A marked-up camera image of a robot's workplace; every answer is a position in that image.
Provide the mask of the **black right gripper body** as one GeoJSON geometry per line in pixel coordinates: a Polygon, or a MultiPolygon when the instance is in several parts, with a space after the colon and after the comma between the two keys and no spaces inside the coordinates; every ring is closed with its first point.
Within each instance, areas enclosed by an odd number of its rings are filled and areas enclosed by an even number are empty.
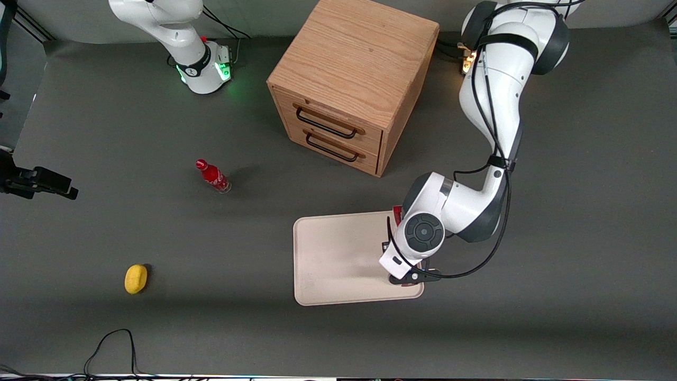
{"type": "Polygon", "coordinates": [[[34,197],[33,192],[10,187],[10,183],[17,180],[20,173],[21,171],[15,165],[12,155],[5,150],[1,150],[1,193],[32,199],[34,197]]]}

